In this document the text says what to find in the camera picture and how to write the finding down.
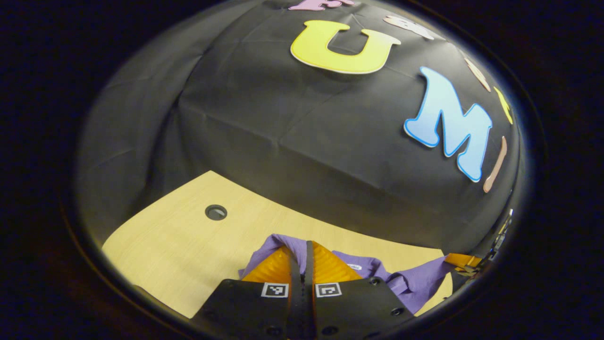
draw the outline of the light wood tabletop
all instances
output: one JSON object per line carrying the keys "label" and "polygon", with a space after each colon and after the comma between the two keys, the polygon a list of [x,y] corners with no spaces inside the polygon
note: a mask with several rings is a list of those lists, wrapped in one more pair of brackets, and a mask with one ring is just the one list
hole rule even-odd
{"label": "light wood tabletop", "polygon": [[[227,216],[209,219],[219,204]],[[313,240],[329,250],[380,259],[389,272],[443,256],[440,249],[409,246],[352,232],[257,195],[215,172],[206,172],[154,202],[120,226],[103,252],[130,283],[192,318],[218,284],[239,279],[250,256],[270,234]],[[420,315],[452,292],[447,274]]]}

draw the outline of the blue letter m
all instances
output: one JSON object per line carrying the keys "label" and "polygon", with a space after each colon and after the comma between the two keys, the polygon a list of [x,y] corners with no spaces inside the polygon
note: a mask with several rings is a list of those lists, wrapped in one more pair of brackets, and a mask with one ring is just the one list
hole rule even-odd
{"label": "blue letter m", "polygon": [[457,157],[457,166],[472,181],[480,181],[489,130],[493,126],[491,118],[478,104],[463,114],[453,84],[427,67],[420,67],[420,71],[428,80],[426,94],[417,117],[405,121],[405,132],[433,148],[439,144],[436,127],[442,116],[445,156],[452,156],[469,139],[466,150]]}

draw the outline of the yellow letter u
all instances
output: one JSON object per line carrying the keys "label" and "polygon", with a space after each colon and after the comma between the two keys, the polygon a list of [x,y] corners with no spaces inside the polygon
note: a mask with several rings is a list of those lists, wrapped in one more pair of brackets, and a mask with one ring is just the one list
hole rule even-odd
{"label": "yellow letter u", "polygon": [[291,52],[299,61],[318,68],[339,72],[364,74],[372,73],[386,64],[392,45],[400,41],[387,34],[373,30],[361,30],[368,36],[363,50],[354,56],[335,53],[327,46],[338,34],[350,28],[339,22],[310,20],[304,23],[306,28],[294,40]]}

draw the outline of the wooden table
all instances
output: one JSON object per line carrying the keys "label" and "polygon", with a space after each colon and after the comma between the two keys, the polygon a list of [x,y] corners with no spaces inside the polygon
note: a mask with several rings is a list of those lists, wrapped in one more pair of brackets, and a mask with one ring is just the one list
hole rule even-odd
{"label": "wooden table", "polygon": [[[227,217],[206,217],[211,204]],[[369,237],[319,221],[267,200],[221,176],[206,172],[151,204],[120,226],[104,254],[132,284],[192,318],[225,278],[239,279],[252,253],[270,234],[314,240],[330,250],[376,257],[390,272],[443,256],[440,249]],[[452,292],[447,274],[438,292],[416,313]]]}

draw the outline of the purple cloth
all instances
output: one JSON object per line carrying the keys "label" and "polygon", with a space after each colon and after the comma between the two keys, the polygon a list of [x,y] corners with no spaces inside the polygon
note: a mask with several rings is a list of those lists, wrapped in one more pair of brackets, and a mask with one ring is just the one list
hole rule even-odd
{"label": "purple cloth", "polygon": [[[306,268],[306,241],[285,235],[272,234],[266,239],[262,247],[252,254],[245,269],[239,270],[239,278],[243,278],[270,254],[284,245],[294,254],[300,267],[300,273],[303,274]],[[376,276],[384,280],[413,314],[434,296],[445,279],[445,275],[455,269],[453,264],[445,262],[445,257],[441,257],[419,267],[391,274],[386,271],[382,261],[377,258],[347,255],[335,250],[332,253],[347,263],[363,278]]]}

